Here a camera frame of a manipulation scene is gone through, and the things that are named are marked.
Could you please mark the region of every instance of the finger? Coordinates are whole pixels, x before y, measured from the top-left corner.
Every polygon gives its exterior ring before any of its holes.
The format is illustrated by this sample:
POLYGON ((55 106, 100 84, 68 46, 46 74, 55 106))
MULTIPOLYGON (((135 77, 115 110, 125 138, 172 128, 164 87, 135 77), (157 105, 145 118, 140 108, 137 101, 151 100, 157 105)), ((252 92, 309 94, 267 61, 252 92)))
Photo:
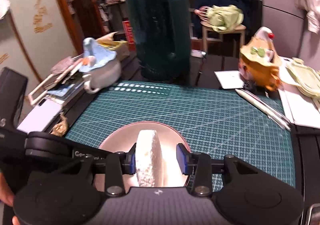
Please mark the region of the finger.
POLYGON ((20 225, 20 222, 19 222, 17 216, 13 216, 13 218, 12 218, 12 224, 13 224, 13 225, 20 225))
POLYGON ((4 175, 0 173, 0 200, 3 201, 6 205, 12 207, 13 205, 14 194, 12 193, 7 181, 4 178, 4 175))

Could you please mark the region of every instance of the plate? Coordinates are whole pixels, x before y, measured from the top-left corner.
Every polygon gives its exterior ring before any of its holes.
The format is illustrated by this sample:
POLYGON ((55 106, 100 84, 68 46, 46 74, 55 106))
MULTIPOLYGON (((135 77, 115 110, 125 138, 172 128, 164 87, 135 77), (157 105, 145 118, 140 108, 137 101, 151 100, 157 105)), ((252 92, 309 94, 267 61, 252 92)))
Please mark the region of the plate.
MULTIPOLYGON (((158 134, 164 159, 164 187, 186 186, 189 182, 189 176, 181 173, 176 158, 176 146, 178 143, 183 143, 189 152, 191 150, 186 140, 168 125, 154 121, 128 124, 110 134, 99 148, 113 153, 118 151, 128 152, 133 144, 137 142, 139 132, 144 129, 156 130, 158 134)), ((126 192, 131 186, 139 186, 136 174, 125 174, 123 178, 126 192)), ((96 175, 94 183, 99 191, 104 191, 104 174, 96 175)))

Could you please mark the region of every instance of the stool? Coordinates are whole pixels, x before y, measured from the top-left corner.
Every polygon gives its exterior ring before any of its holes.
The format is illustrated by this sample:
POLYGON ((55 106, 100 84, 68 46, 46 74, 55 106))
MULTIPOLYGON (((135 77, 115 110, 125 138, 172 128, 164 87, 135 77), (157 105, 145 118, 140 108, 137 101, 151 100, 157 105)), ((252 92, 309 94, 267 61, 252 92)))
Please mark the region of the stool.
MULTIPOLYGON (((230 33, 239 33, 240 34, 240 47, 244 45, 244 38, 245 38, 245 29, 246 27, 242 24, 236 26, 234 30, 231 31, 223 31, 223 32, 217 32, 219 34, 220 39, 208 39, 208 31, 213 31, 213 26, 205 21, 201 21, 202 25, 202 44, 203 44, 203 49, 204 52, 208 53, 208 40, 210 41, 223 41, 223 35, 224 34, 230 34, 230 33)), ((233 57, 236 57, 236 50, 233 49, 233 57)))

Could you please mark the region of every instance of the whisk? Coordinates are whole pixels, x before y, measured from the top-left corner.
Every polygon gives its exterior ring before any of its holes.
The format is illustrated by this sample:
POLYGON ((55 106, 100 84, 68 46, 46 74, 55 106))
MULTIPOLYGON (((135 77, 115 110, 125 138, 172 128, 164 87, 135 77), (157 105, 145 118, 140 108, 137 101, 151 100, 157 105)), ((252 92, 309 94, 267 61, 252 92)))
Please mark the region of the whisk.
POLYGON ((202 6, 199 10, 195 10, 194 13, 199 16, 202 21, 208 22, 207 12, 211 10, 211 7, 202 6))

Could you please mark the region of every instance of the green cutting mat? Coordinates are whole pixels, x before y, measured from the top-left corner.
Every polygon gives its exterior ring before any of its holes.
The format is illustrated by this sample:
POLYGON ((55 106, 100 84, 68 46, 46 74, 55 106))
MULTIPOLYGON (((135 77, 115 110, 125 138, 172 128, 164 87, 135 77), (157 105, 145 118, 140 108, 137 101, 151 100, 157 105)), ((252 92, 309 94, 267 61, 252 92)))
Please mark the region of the green cutting mat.
MULTIPOLYGON (((283 112, 281 101, 263 98, 283 112)), ((235 92, 126 81, 103 90, 66 138, 98 147, 113 131, 142 120, 159 121, 179 131, 193 152, 222 159, 233 154, 295 186, 290 133, 235 92)), ((221 176, 212 179, 222 188, 221 176)))

